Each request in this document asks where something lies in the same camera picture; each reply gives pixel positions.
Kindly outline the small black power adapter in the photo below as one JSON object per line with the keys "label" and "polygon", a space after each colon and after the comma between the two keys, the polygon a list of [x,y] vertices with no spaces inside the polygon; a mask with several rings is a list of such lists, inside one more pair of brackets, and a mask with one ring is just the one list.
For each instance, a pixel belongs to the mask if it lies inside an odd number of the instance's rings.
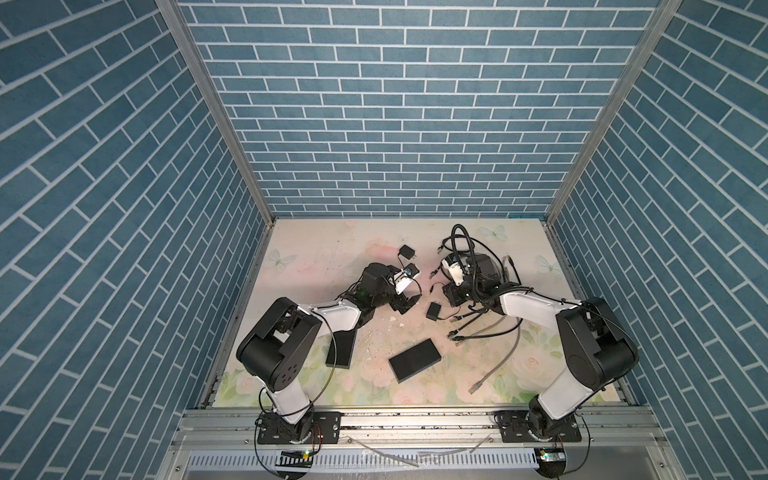
{"label": "small black power adapter", "polygon": [[432,321],[440,319],[442,306],[437,302],[431,302],[426,310],[426,318]]}

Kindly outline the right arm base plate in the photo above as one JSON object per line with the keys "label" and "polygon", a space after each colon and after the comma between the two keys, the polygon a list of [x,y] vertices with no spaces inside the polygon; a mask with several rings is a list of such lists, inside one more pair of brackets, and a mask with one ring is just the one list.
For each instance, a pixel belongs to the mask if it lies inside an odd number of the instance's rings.
{"label": "right arm base plate", "polygon": [[504,443],[582,441],[576,417],[571,414],[552,420],[544,412],[529,410],[501,410],[493,414],[493,421]]}

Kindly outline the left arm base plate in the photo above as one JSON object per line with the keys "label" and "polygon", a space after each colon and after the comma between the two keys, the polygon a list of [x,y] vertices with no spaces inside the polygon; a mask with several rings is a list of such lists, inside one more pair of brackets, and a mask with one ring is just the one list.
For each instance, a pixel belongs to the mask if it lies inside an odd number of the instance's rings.
{"label": "left arm base plate", "polygon": [[337,444],[341,418],[338,411],[313,411],[291,424],[275,412],[263,413],[257,442],[265,445],[306,444],[313,434],[319,433],[323,444]]}

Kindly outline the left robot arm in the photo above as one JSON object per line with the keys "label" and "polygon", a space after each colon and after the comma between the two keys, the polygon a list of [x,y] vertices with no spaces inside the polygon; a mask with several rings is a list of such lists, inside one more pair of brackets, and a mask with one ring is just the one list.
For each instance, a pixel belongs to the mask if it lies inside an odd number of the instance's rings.
{"label": "left robot arm", "polygon": [[245,335],[236,359],[262,381],[277,416],[297,425],[314,406],[298,376],[315,340],[363,327],[384,305],[407,312],[420,296],[408,297],[405,290],[419,274],[413,263],[398,267],[374,262],[332,301],[310,305],[280,297]]}

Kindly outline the black network switch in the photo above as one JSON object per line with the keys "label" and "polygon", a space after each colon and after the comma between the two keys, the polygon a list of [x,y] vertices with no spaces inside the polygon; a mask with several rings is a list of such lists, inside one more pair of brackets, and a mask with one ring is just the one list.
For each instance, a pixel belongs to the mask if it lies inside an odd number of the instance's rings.
{"label": "black network switch", "polygon": [[398,383],[414,377],[442,360],[432,339],[426,339],[388,359]]}

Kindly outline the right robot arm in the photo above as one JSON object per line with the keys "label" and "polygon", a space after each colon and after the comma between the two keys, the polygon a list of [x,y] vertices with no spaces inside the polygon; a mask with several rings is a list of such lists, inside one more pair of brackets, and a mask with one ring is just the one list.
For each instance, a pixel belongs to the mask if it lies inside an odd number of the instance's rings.
{"label": "right robot arm", "polygon": [[566,419],[639,361],[635,342],[599,297],[568,301],[519,283],[504,283],[493,261],[485,255],[450,254],[439,269],[447,278],[444,294],[452,305],[473,301],[485,309],[558,333],[565,367],[529,403],[530,422],[539,429]]}

